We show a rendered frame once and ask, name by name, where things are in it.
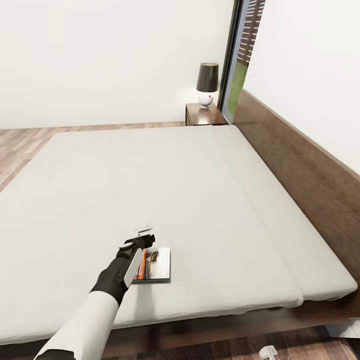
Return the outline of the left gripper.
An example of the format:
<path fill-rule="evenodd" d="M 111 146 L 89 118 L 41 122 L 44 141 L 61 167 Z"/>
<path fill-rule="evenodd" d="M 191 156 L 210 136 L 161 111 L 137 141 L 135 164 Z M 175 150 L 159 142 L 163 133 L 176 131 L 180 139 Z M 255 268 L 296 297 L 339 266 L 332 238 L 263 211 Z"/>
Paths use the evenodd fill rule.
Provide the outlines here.
<path fill-rule="evenodd" d="M 155 240 L 154 234 L 153 235 L 147 234 L 147 235 L 143 235 L 143 236 L 138 237 L 138 238 L 128 239 L 128 240 L 125 241 L 125 243 L 129 243 L 129 242 L 132 242 L 132 241 L 140 242 L 141 245 L 142 245 L 142 250 L 144 250 L 144 249 L 148 249 L 148 248 L 152 247 L 153 243 L 156 240 Z"/>

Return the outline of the hardback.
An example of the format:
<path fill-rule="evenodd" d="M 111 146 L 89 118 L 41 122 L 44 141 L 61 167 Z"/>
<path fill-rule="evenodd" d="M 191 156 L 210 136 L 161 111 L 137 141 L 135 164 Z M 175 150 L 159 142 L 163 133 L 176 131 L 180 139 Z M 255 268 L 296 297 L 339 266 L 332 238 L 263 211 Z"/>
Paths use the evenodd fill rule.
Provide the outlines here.
<path fill-rule="evenodd" d="M 170 279 L 170 247 L 145 248 L 142 262 L 134 276 L 136 281 L 155 281 Z"/>

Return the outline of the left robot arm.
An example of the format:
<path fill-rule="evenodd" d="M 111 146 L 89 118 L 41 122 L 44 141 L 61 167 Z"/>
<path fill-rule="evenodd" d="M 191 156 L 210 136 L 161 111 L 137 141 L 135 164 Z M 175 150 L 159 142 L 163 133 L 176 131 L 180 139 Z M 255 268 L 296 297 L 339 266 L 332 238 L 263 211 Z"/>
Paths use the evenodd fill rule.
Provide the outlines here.
<path fill-rule="evenodd" d="M 85 300 L 34 360 L 101 360 L 125 293 L 143 261 L 143 250 L 153 246 L 151 223 L 131 228 L 131 239 L 119 248 Z"/>

